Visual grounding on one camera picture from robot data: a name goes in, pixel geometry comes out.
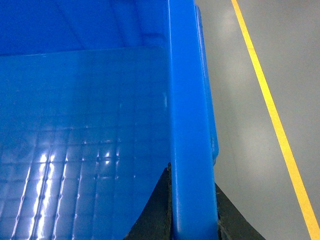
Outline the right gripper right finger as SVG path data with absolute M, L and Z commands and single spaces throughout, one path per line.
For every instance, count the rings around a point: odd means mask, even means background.
M 215 184 L 219 240 L 265 240 Z

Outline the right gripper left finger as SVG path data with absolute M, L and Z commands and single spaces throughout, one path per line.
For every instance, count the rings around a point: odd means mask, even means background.
M 172 240 L 172 165 L 168 163 L 126 240 Z

